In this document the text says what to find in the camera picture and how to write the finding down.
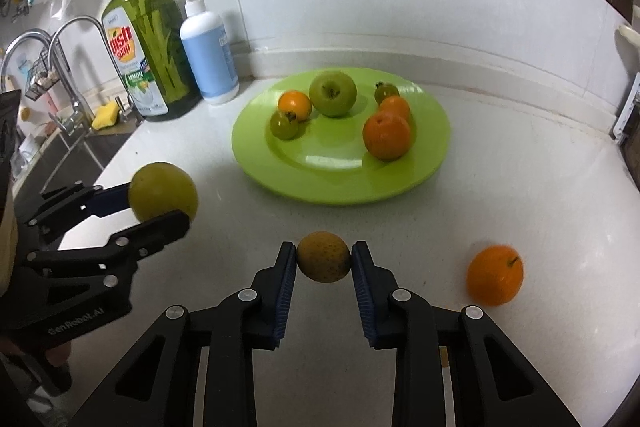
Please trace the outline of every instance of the blue label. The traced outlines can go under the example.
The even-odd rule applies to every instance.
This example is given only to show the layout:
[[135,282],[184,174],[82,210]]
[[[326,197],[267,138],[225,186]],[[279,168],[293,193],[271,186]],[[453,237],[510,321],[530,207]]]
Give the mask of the blue label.
[[184,39],[182,44],[187,52],[193,76],[205,98],[220,96],[236,87],[238,74],[224,26],[191,39]]

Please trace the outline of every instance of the sponge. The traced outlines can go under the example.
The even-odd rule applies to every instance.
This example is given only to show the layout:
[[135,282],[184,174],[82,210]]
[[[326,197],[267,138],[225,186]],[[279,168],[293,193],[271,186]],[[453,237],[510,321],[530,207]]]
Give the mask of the sponge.
[[118,104],[111,100],[106,105],[100,106],[95,112],[94,122],[91,124],[95,130],[111,127],[118,121]]

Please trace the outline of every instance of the green plate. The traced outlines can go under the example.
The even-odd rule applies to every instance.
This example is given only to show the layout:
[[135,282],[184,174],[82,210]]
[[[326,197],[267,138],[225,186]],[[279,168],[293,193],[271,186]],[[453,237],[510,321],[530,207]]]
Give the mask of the green plate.
[[[271,115],[283,92],[298,89],[308,93],[322,70],[288,76],[242,110],[231,144],[244,172],[277,194],[320,204],[385,200],[425,181],[438,169],[449,145],[449,120],[442,106],[420,87],[394,74],[365,68],[339,70],[350,75],[358,87],[355,105],[341,118],[327,118],[314,109],[293,140],[282,141],[271,134]],[[412,111],[414,144],[394,162],[373,158],[362,141],[364,123],[378,108],[374,99],[377,82],[395,84]]]

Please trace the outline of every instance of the white bottle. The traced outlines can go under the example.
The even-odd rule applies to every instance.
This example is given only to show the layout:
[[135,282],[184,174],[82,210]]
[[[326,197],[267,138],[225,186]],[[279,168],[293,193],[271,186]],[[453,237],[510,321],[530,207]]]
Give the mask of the white bottle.
[[213,105],[228,102],[240,85],[222,18],[203,0],[187,0],[185,10],[180,38],[202,97]]

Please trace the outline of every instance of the green cherry tomato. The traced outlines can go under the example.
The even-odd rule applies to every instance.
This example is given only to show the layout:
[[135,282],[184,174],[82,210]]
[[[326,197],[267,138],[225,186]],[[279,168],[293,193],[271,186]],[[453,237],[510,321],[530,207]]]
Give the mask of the green cherry tomato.
[[390,96],[400,96],[398,88],[393,84],[387,84],[386,82],[379,82],[376,84],[376,93],[374,95],[378,105],[382,103],[385,98]]
[[295,113],[276,111],[271,117],[269,127],[271,133],[281,140],[291,140],[298,134],[298,120]]

